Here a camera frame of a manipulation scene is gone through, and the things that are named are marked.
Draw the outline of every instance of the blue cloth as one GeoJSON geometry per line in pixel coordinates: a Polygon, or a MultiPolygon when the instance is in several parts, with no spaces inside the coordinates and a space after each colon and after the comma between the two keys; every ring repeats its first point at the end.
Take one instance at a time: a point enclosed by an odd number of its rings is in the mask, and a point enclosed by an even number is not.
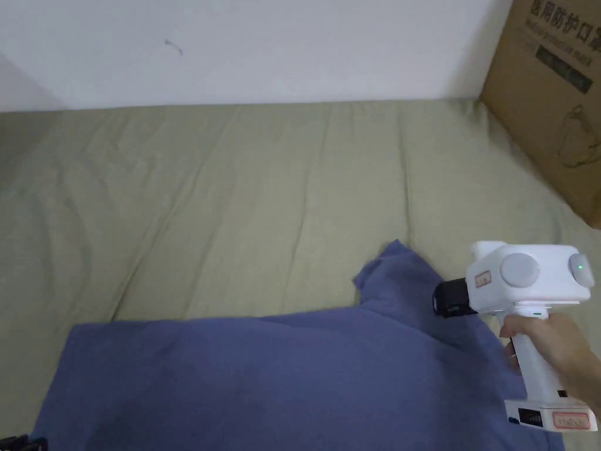
{"type": "Polygon", "coordinates": [[[33,435],[50,451],[562,450],[507,421],[521,378],[440,277],[393,242],[361,305],[272,318],[73,328],[33,435]]]}

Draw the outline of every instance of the finger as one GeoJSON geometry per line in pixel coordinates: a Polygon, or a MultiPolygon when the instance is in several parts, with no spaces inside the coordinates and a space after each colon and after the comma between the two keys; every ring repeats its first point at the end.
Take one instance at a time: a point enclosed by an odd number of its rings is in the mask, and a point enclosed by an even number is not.
{"type": "Polygon", "coordinates": [[[540,321],[542,320],[539,318],[510,314],[505,317],[501,330],[505,333],[505,338],[514,337],[516,334],[530,335],[540,321]]]}

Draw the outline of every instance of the white handheld device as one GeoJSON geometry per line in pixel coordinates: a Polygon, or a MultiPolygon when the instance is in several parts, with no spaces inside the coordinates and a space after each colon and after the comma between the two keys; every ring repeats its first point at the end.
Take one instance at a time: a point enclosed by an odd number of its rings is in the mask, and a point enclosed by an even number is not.
{"type": "MultiPolygon", "coordinates": [[[[436,314],[494,314],[548,318],[558,305],[590,298],[593,273],[585,255],[572,246],[508,245],[480,241],[472,246],[476,261],[466,278],[443,282],[435,291],[436,314]]],[[[527,399],[506,400],[510,422],[546,431],[596,431],[597,420],[584,403],[569,396],[557,374],[530,338],[513,338],[527,399]]]]}

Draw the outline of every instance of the label sticker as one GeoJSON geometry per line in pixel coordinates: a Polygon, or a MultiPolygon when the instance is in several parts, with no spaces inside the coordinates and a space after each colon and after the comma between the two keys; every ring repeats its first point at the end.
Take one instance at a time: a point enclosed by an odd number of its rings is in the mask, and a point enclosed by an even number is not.
{"type": "Polygon", "coordinates": [[[483,287],[484,285],[487,285],[490,282],[492,282],[490,271],[483,272],[482,274],[478,274],[476,276],[476,288],[483,287]]]}
{"type": "Polygon", "coordinates": [[[553,424],[557,429],[590,429],[588,414],[574,412],[553,412],[553,424]]]}

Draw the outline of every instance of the bed sheet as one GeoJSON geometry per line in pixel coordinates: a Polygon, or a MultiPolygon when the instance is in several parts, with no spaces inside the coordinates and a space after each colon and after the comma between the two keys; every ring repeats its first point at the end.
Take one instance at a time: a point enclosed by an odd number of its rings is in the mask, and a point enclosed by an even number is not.
{"type": "MultiPolygon", "coordinates": [[[[2,114],[0,435],[31,429],[73,324],[351,305],[394,239],[447,278],[480,239],[601,270],[601,232],[478,102],[2,114]]],[[[597,352],[599,297],[573,311],[597,352]]]]}

